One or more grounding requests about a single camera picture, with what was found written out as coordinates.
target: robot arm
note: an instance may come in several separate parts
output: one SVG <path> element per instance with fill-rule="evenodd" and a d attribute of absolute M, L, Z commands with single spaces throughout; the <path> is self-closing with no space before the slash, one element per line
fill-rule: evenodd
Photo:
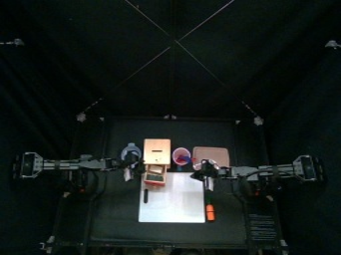
<path fill-rule="evenodd" d="M 15 178 L 36 178 L 42 171 L 69 170 L 80 168 L 86 170 L 109 171 L 118 168 L 121 163 L 114 159 L 92 159 L 90 155 L 81 155 L 78 159 L 49 160 L 44 159 L 36 152 L 25 152 L 15 158 L 13 174 Z"/>
<path fill-rule="evenodd" d="M 320 182 L 324 180 L 324 173 L 322 163 L 316 157 L 299 155 L 290 164 L 259 167 L 220 167 L 212 160 L 203 159 L 200 170 L 196 170 L 189 177 L 203 181 L 205 190 L 212 190 L 212 180 L 215 178 L 239 180 L 240 185 L 247 185 L 247 189 L 251 185 L 261 190 L 264 186 L 284 178 L 294 178 L 299 182 Z"/>

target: small container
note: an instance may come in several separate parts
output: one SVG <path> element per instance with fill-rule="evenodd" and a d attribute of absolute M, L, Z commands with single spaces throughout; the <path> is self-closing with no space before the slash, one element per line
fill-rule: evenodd
<path fill-rule="evenodd" d="M 184 147 L 179 147 L 172 151 L 171 158 L 173 163 L 179 166 L 188 164 L 191 161 L 189 152 Z"/>

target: wooden block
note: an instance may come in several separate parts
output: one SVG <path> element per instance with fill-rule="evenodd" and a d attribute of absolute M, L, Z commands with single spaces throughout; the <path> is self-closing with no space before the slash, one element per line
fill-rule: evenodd
<path fill-rule="evenodd" d="M 171 140 L 144 140 L 144 164 L 171 165 Z"/>

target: black enclosure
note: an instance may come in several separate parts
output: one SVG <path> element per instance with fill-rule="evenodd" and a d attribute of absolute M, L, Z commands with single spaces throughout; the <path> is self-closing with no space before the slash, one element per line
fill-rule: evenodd
<path fill-rule="evenodd" d="M 38 243 L 52 234 L 62 194 L 58 176 L 11 179 L 14 155 L 112 156 L 129 141 L 142 146 L 146 136 L 167 136 L 172 148 L 227 147 L 235 166 L 322 158 L 326 184 L 288 186 L 278 217 L 291 254 L 338 254 L 339 10 L 338 0 L 1 1 L 0 254 L 44 254 Z M 98 216 L 93 245 L 125 237 L 126 222 L 105 214 L 120 199 L 105 194 L 96 200 L 102 210 L 74 202 L 78 210 L 64 211 Z M 217 205 L 215 225 L 228 222 L 233 241 L 228 246 L 225 229 L 213 236 L 211 225 L 189 230 L 193 245 L 244 248 L 241 208 L 228 199 L 235 214 Z M 72 217 L 60 231 L 74 237 L 88 223 Z M 171 237 L 177 227 L 164 243 L 184 246 L 188 230 L 181 242 Z M 129 241 L 138 238 L 136 231 Z"/>

